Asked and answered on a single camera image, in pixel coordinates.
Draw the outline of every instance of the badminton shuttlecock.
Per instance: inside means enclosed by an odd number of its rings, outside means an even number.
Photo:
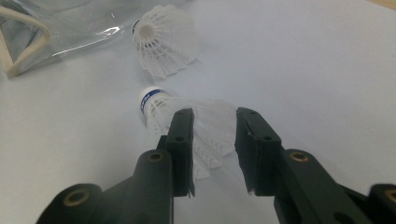
[[[166,78],[195,58],[198,42],[193,20],[173,6],[156,6],[133,29],[137,60],[153,76]]]
[[[147,118],[147,148],[157,147],[161,135],[167,135],[172,118],[180,109],[194,112],[193,176],[209,177],[209,169],[220,167],[225,155],[234,151],[236,108],[221,100],[191,100],[173,97],[158,87],[144,89],[140,109]]]

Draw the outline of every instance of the shuttlecock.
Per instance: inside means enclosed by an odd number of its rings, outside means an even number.
[[[221,100],[192,100],[173,97],[159,87],[140,93],[140,109],[147,118],[147,148],[157,147],[161,135],[169,132],[172,118],[180,109],[194,112],[193,177],[209,177],[209,170],[220,167],[225,155],[234,151],[236,107]]]
[[[193,20],[173,6],[156,6],[134,24],[137,60],[153,76],[166,78],[195,59],[198,41]]]

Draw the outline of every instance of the plastic bag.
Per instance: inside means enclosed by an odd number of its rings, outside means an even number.
[[[17,76],[113,39],[156,5],[188,0],[1,0],[0,61]]]

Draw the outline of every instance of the white shuttlecock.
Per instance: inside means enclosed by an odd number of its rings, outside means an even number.
[[[236,107],[220,100],[191,100],[172,97],[158,87],[148,87],[139,96],[140,108],[147,118],[147,148],[157,147],[167,135],[174,114],[184,108],[194,112],[193,176],[209,177],[209,169],[220,167],[225,155],[234,151]]]
[[[173,6],[156,6],[133,29],[137,60],[153,76],[166,78],[195,59],[198,41],[193,20]]]

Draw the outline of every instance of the white table surface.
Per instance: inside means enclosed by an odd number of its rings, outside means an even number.
[[[396,183],[396,12],[361,0],[194,0],[197,60],[150,78],[126,33],[20,77],[0,74],[0,223],[35,223],[61,190],[107,189],[144,149],[137,96],[218,98],[259,111],[285,148],[312,153],[366,194]],[[235,154],[175,200],[175,223],[278,223],[273,198],[247,194]]]

